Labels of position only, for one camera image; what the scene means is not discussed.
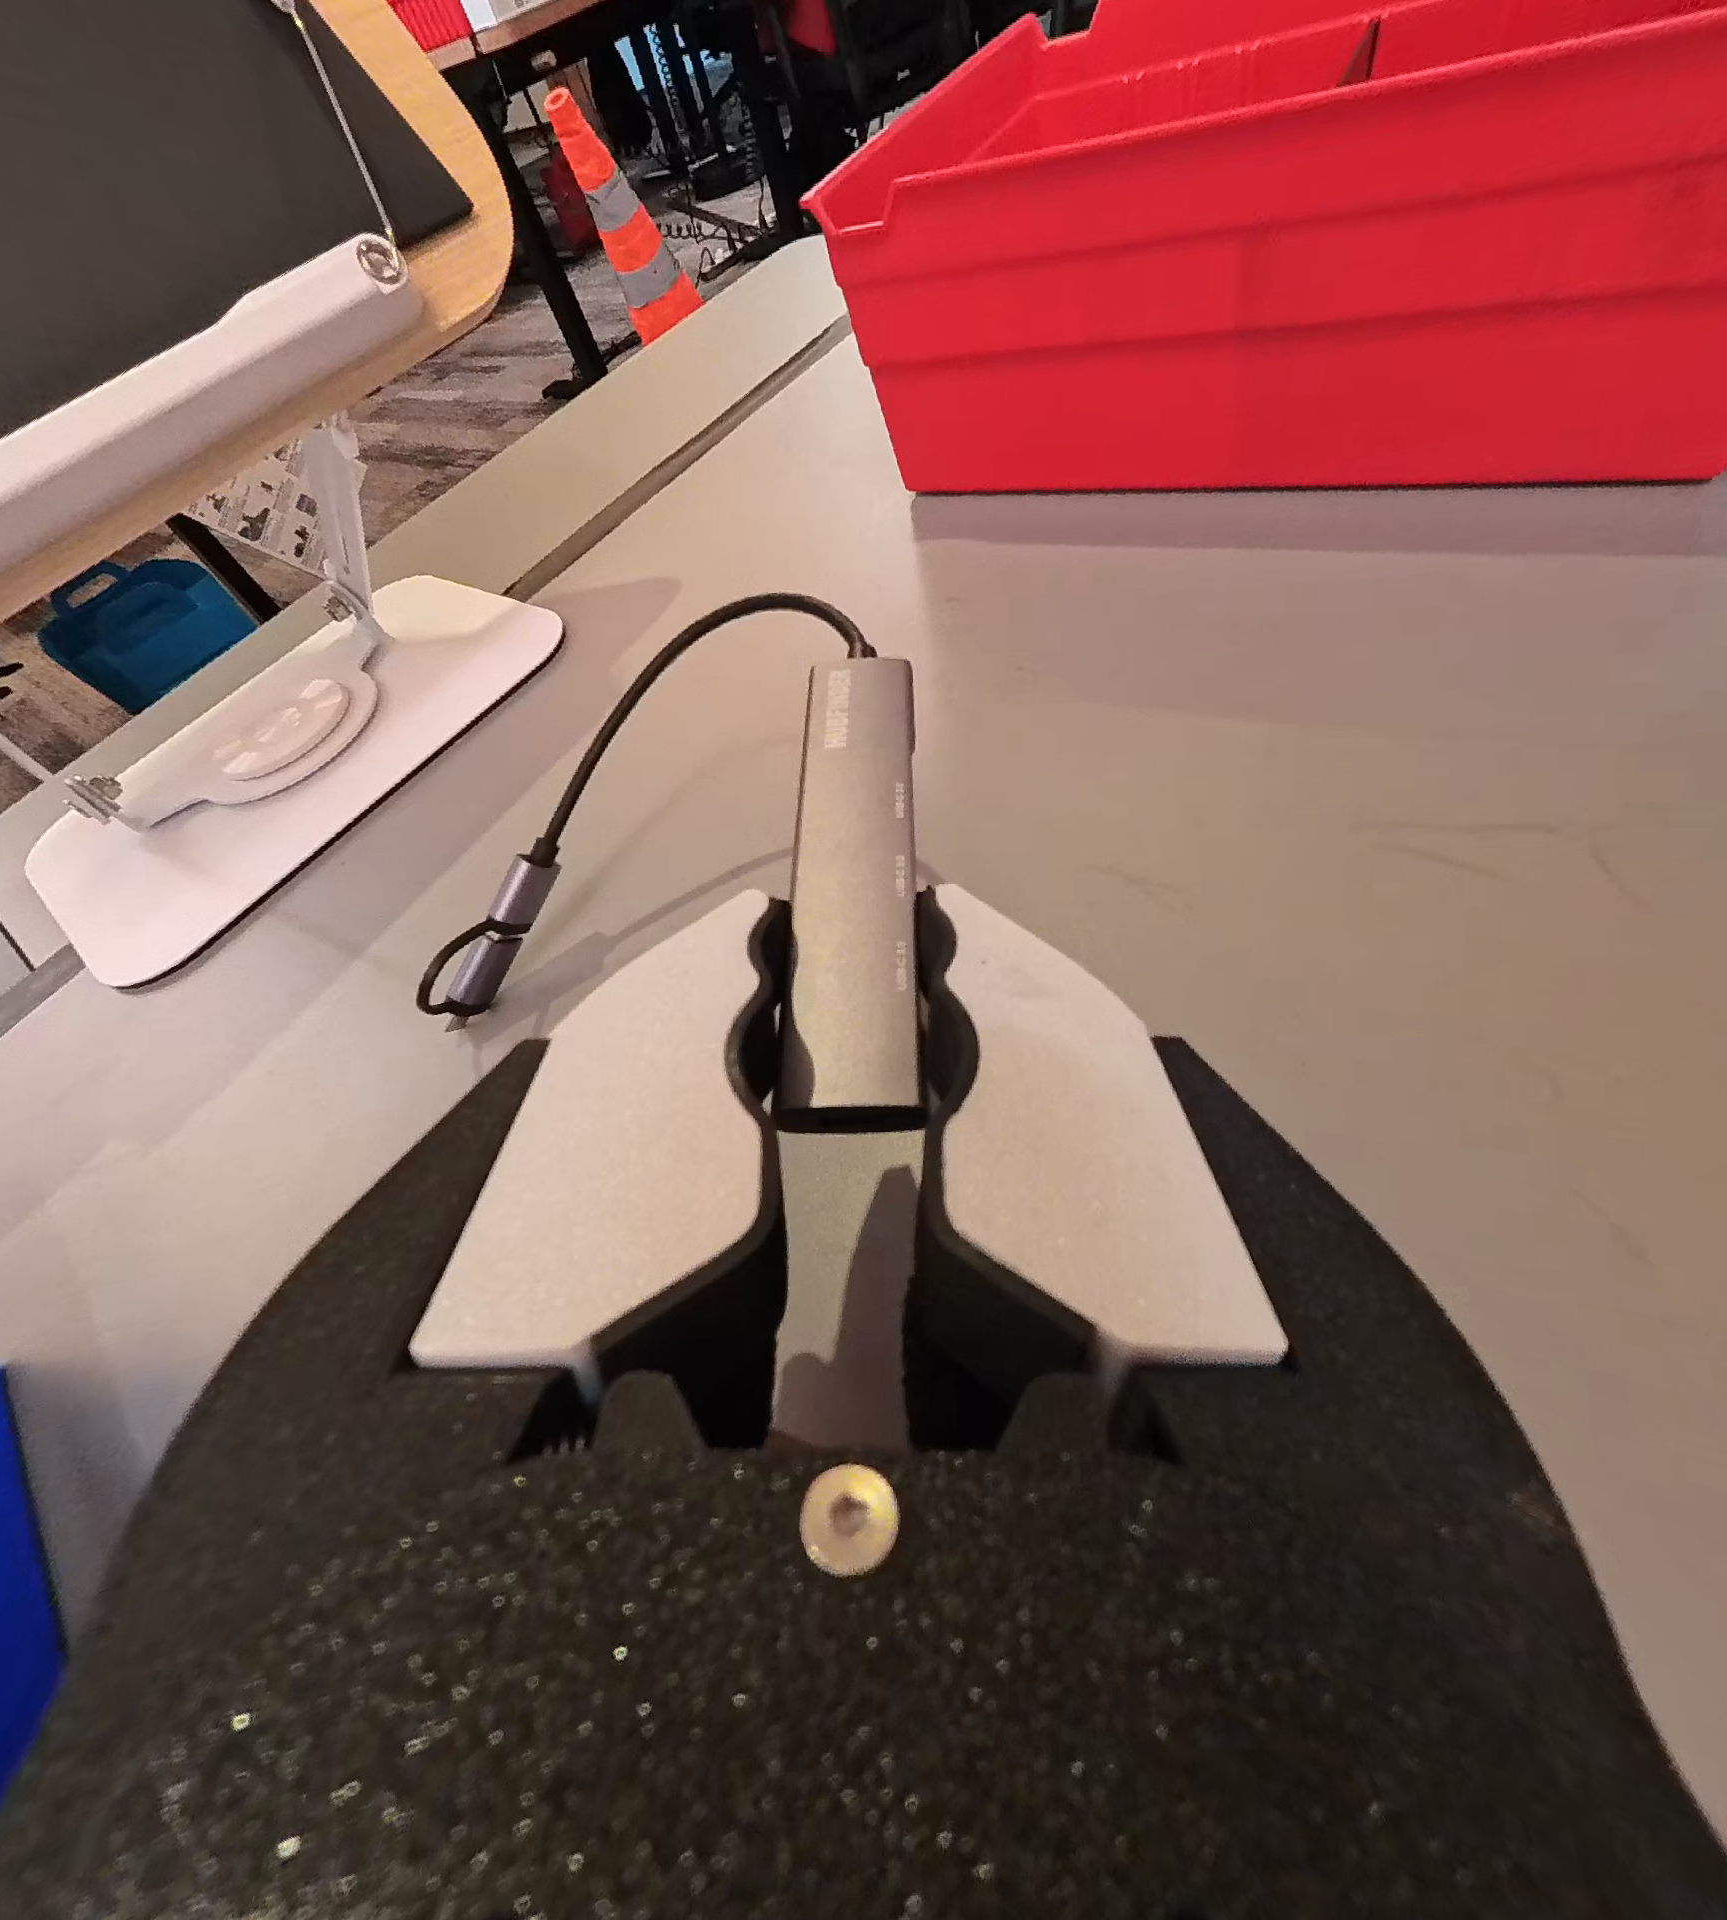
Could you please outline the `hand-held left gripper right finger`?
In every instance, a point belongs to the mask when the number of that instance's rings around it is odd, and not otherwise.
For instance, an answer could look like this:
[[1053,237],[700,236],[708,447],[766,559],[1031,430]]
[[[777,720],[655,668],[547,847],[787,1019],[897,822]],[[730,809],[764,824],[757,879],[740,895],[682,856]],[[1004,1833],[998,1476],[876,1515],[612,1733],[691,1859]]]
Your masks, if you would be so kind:
[[924,895],[920,959],[925,1336],[967,1370],[1280,1364],[1279,1313],[1138,1014],[958,883]]

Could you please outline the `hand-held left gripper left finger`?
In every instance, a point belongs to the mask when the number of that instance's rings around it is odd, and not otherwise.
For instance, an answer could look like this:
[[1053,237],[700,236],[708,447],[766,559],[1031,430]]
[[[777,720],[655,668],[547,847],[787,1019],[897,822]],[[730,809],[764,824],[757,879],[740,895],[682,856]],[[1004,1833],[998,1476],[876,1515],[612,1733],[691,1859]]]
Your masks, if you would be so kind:
[[427,1372],[601,1372],[624,1318],[731,1254],[777,1194],[734,1052],[770,1000],[748,889],[593,989],[545,1043],[411,1333]]

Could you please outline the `grey USB hub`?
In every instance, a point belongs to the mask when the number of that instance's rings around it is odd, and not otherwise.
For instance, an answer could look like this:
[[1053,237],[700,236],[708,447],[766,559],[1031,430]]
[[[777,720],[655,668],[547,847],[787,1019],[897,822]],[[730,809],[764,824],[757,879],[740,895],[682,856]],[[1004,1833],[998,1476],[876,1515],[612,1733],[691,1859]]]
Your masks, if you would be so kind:
[[574,810],[624,723],[686,650],[766,612],[811,618],[843,647],[842,661],[813,672],[806,701],[772,1112],[789,1133],[911,1130],[925,1108],[914,668],[880,656],[851,612],[802,590],[737,595],[659,648],[584,745],[487,915],[431,959],[415,1006],[459,1025],[493,1004],[561,876]]

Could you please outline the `red storage bin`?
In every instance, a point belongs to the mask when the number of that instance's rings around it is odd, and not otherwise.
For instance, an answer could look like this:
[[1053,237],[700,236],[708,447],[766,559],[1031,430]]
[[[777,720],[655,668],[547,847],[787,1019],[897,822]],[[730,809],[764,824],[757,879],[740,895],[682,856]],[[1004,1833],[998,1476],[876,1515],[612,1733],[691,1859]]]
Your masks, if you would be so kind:
[[1727,467],[1727,3],[1028,16],[803,203],[916,493]]

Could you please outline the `white board stand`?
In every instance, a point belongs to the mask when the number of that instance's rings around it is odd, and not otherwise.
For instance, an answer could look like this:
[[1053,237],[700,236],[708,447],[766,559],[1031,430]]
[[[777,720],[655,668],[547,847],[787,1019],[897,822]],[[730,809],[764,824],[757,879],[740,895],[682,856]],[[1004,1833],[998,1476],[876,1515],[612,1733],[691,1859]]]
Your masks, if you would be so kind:
[[[0,577],[427,317],[405,252],[359,232],[180,343],[0,436]],[[325,850],[564,647],[554,610],[417,573],[373,585],[350,428],[302,441],[330,616],[116,774],[57,774],[24,876],[82,967],[153,983]]]

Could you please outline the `blue plastic tote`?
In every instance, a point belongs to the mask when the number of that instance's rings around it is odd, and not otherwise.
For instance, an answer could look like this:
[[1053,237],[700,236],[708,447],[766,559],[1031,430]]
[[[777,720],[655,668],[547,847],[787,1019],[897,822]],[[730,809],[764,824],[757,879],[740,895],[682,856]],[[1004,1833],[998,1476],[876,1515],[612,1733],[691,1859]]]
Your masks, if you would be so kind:
[[139,714],[229,653],[256,622],[202,562],[106,560],[50,591],[38,647],[63,672]]

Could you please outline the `printed leaflet sign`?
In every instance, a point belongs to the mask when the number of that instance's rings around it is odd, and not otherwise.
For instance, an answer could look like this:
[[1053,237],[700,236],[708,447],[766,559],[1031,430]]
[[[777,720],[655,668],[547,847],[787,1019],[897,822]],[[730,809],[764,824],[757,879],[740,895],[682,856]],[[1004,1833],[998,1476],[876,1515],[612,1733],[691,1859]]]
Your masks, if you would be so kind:
[[205,528],[332,584],[370,581],[370,543],[357,431],[347,414],[277,447],[187,513]]

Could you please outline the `orange traffic cone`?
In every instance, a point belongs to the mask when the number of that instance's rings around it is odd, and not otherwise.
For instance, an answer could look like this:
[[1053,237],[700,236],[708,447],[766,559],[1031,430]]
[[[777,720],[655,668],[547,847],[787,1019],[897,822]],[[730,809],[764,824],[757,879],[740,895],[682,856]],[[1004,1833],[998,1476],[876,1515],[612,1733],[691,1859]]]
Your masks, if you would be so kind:
[[634,333],[647,348],[699,314],[704,299],[576,95],[553,89],[545,111],[601,234]]

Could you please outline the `black board wooden frame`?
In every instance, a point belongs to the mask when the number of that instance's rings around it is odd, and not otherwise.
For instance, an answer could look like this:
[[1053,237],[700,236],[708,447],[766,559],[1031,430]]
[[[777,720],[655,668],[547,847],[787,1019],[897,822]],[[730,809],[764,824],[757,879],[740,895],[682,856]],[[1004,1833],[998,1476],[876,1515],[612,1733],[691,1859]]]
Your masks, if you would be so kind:
[[390,3],[0,3],[0,620],[451,345],[513,250]]

